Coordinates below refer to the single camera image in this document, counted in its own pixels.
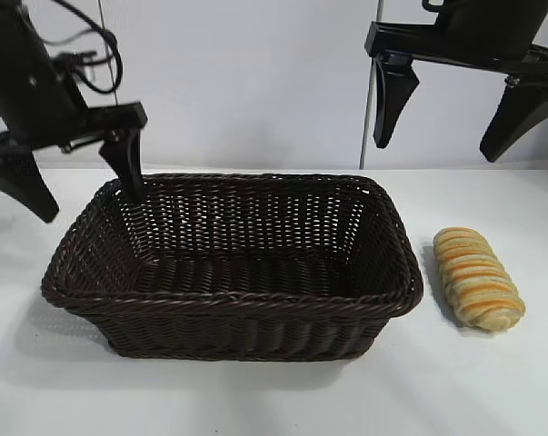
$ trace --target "rectangular basket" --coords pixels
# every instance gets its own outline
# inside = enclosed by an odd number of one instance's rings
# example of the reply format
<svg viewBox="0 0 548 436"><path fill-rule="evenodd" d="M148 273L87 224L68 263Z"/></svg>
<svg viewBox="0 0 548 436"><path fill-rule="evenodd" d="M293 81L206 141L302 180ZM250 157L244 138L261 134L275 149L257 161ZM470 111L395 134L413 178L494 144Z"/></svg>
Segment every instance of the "rectangular basket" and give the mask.
<svg viewBox="0 0 548 436"><path fill-rule="evenodd" d="M105 184L42 283L119 354L360 356L423 284L386 192L364 177L157 174L131 204Z"/></svg>

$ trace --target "woven texture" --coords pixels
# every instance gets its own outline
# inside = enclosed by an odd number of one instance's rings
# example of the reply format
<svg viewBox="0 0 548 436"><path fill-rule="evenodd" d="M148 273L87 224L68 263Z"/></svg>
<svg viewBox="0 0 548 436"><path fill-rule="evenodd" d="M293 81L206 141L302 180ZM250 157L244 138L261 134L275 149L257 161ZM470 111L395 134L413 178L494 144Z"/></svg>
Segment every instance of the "woven texture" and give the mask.
<svg viewBox="0 0 548 436"><path fill-rule="evenodd" d="M119 354L348 359L421 299L403 224L370 179L157 174L144 185L141 205L118 181L103 186L42 284Z"/></svg>

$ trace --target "basket rim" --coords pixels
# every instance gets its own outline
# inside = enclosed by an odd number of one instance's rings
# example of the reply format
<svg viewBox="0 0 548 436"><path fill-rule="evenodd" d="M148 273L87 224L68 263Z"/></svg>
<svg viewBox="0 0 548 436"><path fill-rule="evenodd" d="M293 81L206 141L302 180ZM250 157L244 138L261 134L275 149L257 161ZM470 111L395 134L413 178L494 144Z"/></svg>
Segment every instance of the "basket rim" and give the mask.
<svg viewBox="0 0 548 436"><path fill-rule="evenodd" d="M304 183L320 183L328 181L356 183L361 189L375 189L384 193L385 198L390 200L386 191L374 180L350 174L279 174L279 173L156 173L144 176L145 183L162 182L163 180L188 179L190 181L203 183L214 182L215 180L226 180L228 182L270 183L271 181L301 181ZM392 219L391 227L395 231L396 241L404 254L404 264L408 280L401 280L397 293L383 292L379 294L362 295L359 297L343 296L315 296L295 295L288 292L264 293L264 292L127 292L120 295L103 295L97 290L73 290L62 282L62 273L56 271L55 267L62 251L67 246L72 235L77 235L77 230L82 226L89 225L88 212L98 207L103 198L121 189L118 179L106 182L94 195L94 198L80 213L75 222L66 232L64 238L55 250L54 256L47 268L45 277L42 280L42 295L54 306L63 307L69 312L76 314L160 314L186 312L191 314L224 314L233 315L241 312L247 314L248 309L252 314L270 315L279 312L284 316L304 317L315 316L317 313L324 313L325 316L336 316L344 318L391 318L404 315L412 310L423 296L423 281L419 272L416 258L413 254L403 223L398 212L393 207L395 216Z"/></svg>

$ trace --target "dark brown wicker basket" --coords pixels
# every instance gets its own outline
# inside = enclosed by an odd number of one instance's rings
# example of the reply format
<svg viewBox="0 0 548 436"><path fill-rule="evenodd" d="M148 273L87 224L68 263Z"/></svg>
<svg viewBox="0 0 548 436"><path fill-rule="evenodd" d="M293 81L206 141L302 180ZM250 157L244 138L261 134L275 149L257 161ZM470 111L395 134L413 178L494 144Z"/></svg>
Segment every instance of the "dark brown wicker basket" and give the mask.
<svg viewBox="0 0 548 436"><path fill-rule="evenodd" d="M386 192L333 175L158 174L105 184L42 289L119 354L202 360L360 356L421 299Z"/></svg>

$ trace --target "robotic arm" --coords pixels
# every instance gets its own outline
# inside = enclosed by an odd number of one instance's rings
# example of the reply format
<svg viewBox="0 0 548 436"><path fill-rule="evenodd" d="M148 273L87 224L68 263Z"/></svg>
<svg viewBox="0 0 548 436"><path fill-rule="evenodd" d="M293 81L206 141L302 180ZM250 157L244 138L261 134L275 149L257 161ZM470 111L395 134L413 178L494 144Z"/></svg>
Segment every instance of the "robotic arm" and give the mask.
<svg viewBox="0 0 548 436"><path fill-rule="evenodd" d="M438 14L434 25L371 24L365 48L376 68L376 145L388 145L419 85L413 61L450 64L507 74L503 99L480 144L495 162L548 118L548 48L532 44L548 0L422 1Z"/></svg>
<svg viewBox="0 0 548 436"><path fill-rule="evenodd" d="M140 103L90 108L77 81L101 94L122 80L122 59L114 35L65 0L52 0L102 36L110 55L63 53L50 58L22 0L0 0L0 190L45 222L58 207L37 169L32 151L57 145L64 153L103 143L100 154L135 203L143 200L140 132L146 124ZM374 128L385 148L419 80L414 60L508 74L498 111L481 150L495 161L520 136L548 117L548 48L532 45L548 14L548 0L443 0L423 7L438 14L435 25L372 23L366 50L377 72L378 108ZM83 68L115 61L110 89L91 84Z"/></svg>
<svg viewBox="0 0 548 436"><path fill-rule="evenodd" d="M100 94L113 93L122 81L122 59L115 37L64 0L53 0L87 22L102 36L111 54L63 53L50 58L21 0L0 0L0 191L26 206L46 223L59 209L39 173L32 151L57 145L63 153L103 143L100 155L135 203L144 199L140 169L140 132L146 115L140 103L90 108L76 82ZM115 60L110 89L91 84L83 68Z"/></svg>

